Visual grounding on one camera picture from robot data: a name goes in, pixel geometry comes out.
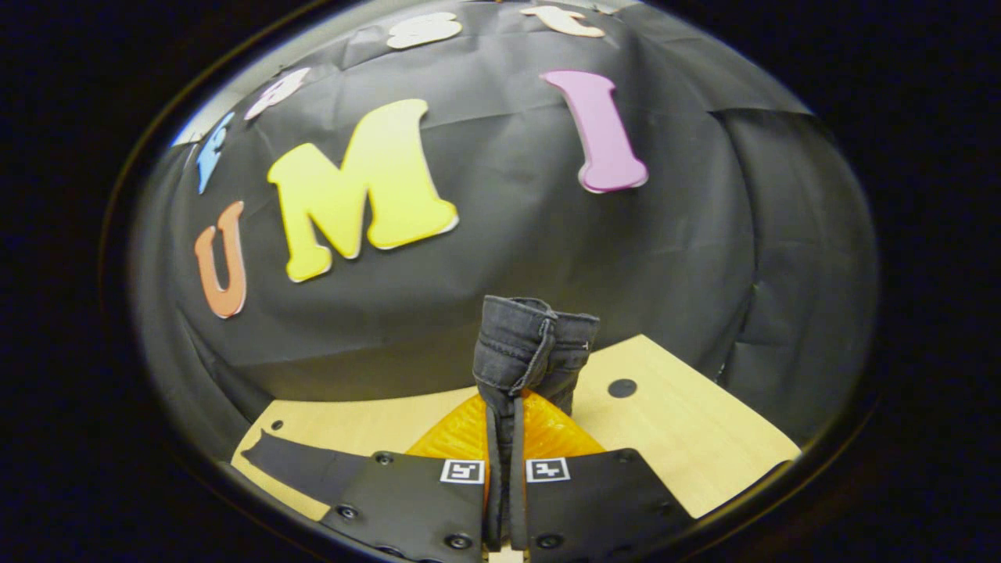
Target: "stitching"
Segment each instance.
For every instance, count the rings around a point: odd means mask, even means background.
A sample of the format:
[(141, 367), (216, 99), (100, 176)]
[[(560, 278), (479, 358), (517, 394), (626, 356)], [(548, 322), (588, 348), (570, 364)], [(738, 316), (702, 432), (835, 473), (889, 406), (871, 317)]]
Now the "stitching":
[(515, 350), (521, 350), (521, 351), (525, 352), (526, 354), (535, 354), (536, 353), (536, 349), (539, 348), (537, 346), (536, 348), (527, 349), (527, 348), (524, 348), (524, 347), (522, 347), (520, 345), (517, 345), (515, 343), (510, 343), (510, 342), (508, 342), (508, 341), (506, 341), (504, 339), (498, 339), (498, 338), (490, 337), (490, 336), (487, 336), (487, 335), (483, 335), (482, 332), (479, 333), (479, 338), (480, 339), (489, 339), (489, 341), (492, 342), (492, 343), (503, 344), (505, 346), (510, 346), (511, 348), (513, 348)]
[(488, 348), (488, 349), (492, 350), (493, 352), (496, 352), (497, 354), (503, 354), (503, 355), (505, 355), (505, 356), (508, 356), (508, 357), (510, 357), (510, 358), (514, 358), (514, 359), (516, 359), (516, 360), (520, 360), (520, 361), (522, 361), (522, 362), (524, 362), (524, 361), (525, 361), (525, 359), (524, 359), (524, 358), (522, 358), (522, 357), (520, 357), (520, 356), (516, 356), (516, 355), (515, 355), (515, 353), (513, 353), (513, 352), (509, 352), (509, 351), (507, 351), (507, 350), (505, 350), (505, 349), (500, 348), (499, 346), (497, 346), (497, 345), (495, 345), (495, 344), (493, 344), (493, 343), (490, 343), (490, 342), (486, 342), (486, 341), (484, 341), (482, 337), (479, 337), (479, 338), (478, 338), (478, 339), (476, 339), (476, 340), (477, 340), (477, 341), (479, 342), (479, 344), (481, 344), (481, 345), (485, 346), (486, 348)]
[(560, 351), (560, 352), (574, 352), (574, 351), (578, 351), (578, 350), (582, 350), (583, 351), (583, 350), (587, 350), (586, 348), (584, 348), (584, 345), (586, 345), (586, 344), (591, 344), (591, 343), (589, 341), (568, 341), (568, 342), (564, 342), (564, 343), (561, 343), (561, 344), (558, 344), (558, 345), (554, 346), (553, 347), (553, 351), (554, 352), (556, 352), (556, 351)]

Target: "yellow letter m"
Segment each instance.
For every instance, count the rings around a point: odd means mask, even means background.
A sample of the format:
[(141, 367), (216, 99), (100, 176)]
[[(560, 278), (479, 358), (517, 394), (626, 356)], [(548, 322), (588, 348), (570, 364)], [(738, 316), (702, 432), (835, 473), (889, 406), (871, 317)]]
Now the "yellow letter m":
[(354, 127), (338, 169), (315, 145), (300, 144), (278, 158), (267, 179), (278, 186), (288, 242), (286, 271), (305, 282), (330, 269), (330, 249), (313, 223), (345, 258), (361, 249), (366, 196), (372, 221), (368, 241), (393, 248), (458, 224), (455, 206), (438, 197), (420, 144), (427, 103), (407, 99), (368, 112)]

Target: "folded cloth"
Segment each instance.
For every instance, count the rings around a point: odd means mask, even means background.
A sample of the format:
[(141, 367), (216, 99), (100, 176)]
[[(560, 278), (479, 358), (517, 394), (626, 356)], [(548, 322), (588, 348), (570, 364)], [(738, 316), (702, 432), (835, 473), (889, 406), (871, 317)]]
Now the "folded cloth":
[(487, 416), (493, 419), (488, 438), (495, 445), (490, 448), (491, 458), (497, 459), (490, 459), (490, 465), (500, 468), (491, 472), (495, 478), (489, 484), (487, 546), (504, 538), (510, 520), (516, 398), (523, 390), (533, 390), (570, 415), (578, 377), (588, 363), (598, 327), (597, 317), (559, 313), (542, 300), (483, 299), (472, 377), (489, 408)]

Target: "pink letter i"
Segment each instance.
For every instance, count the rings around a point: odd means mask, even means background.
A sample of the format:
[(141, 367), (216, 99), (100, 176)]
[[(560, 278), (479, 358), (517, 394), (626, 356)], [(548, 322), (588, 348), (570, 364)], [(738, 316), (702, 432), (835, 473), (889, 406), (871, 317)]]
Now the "pink letter i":
[(542, 78), (560, 88), (574, 114), (585, 152), (584, 166), (578, 173), (581, 185), (604, 193), (646, 183), (647, 166), (633, 154), (612, 101), (616, 89), (612, 80), (579, 70), (554, 70)]

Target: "black fabric backdrop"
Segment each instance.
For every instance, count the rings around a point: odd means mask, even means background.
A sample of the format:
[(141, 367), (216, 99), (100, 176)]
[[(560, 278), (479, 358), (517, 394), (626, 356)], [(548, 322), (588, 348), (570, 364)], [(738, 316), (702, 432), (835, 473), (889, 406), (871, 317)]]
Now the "black fabric backdrop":
[[(873, 419), (804, 491), (694, 560), (996, 560), (1001, 410), (985, 339), (996, 293), (985, 259), (997, 238), (996, 131), (984, 118), (996, 83), (993, 20), (965, 3), (669, 7), (761, 62), (835, 131), (872, 202), (886, 266), (867, 369), (885, 390)], [(4, 114), (15, 289), (0, 411), (12, 485), (6, 553), (314, 561), (168, 455), (144, 366), (127, 352), (127, 330), (103, 331), (95, 285), (102, 212), (130, 147), (193, 76), (289, 7), (43, 0), (3, 9), (16, 78)], [(113, 253), (123, 242), (110, 241)]]
[[(178, 424), (216, 459), (270, 397), (470, 385), (486, 294), (597, 315), (599, 350), (645, 334), (800, 444), (838, 411), (871, 332), (877, 260), (860, 187), (823, 125), (762, 69), (655, 8), (589, 11), (606, 31), (595, 39), (524, 6), (432, 3), (358, 29), (289, 65), (312, 68), (306, 83), (256, 119), (242, 114), (271, 82), (236, 104), (204, 193), (201, 145), (174, 147), (152, 175), (132, 252), (138, 326)], [(385, 45), (392, 24), (432, 11), (456, 14), (462, 32)], [(616, 84), (645, 185), (578, 183), (573, 116), (539, 77), (561, 68)], [(361, 116), (404, 98), (428, 103), (423, 152), (458, 226), (388, 251), (363, 240), (357, 258), (334, 252), (329, 272), (291, 282), (268, 167), (304, 142), (339, 165)], [(193, 246), (235, 200), (247, 298), (220, 320)]]

